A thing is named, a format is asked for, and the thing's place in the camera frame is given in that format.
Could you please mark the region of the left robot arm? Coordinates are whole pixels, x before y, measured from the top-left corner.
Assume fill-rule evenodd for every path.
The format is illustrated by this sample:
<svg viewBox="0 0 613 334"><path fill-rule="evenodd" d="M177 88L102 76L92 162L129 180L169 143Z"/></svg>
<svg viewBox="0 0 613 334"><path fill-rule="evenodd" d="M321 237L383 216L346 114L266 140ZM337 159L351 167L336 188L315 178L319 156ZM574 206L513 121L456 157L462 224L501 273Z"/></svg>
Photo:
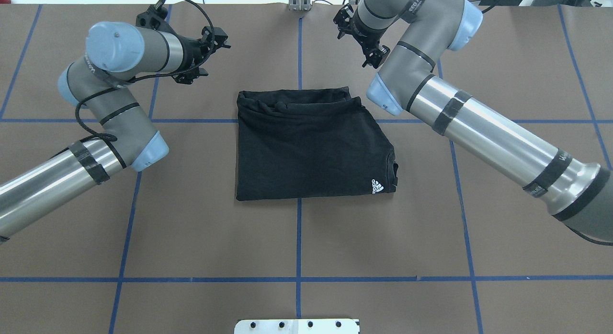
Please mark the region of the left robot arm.
<svg viewBox="0 0 613 334"><path fill-rule="evenodd" d="M88 134L39 166L1 186L1 242L127 167L141 172L169 153L159 129L130 85L155 77L191 84L207 72L202 64L228 47L227 33L214 26L193 39L166 21L99 22L86 37L83 57L57 81L74 106L75 121Z"/></svg>

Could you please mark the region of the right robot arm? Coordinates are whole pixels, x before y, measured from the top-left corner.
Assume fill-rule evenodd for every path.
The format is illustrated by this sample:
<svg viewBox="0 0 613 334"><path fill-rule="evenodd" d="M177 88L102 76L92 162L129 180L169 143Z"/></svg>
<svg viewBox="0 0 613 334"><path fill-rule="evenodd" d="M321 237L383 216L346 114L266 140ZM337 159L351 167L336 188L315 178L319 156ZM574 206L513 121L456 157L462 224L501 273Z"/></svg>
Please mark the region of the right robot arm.
<svg viewBox="0 0 613 334"><path fill-rule="evenodd" d="M611 246L612 172L571 154L493 111L433 72L445 50L466 46L483 20L468 0L359 0L333 22L377 69L366 96L392 115L410 113L438 135L540 199L588 242Z"/></svg>

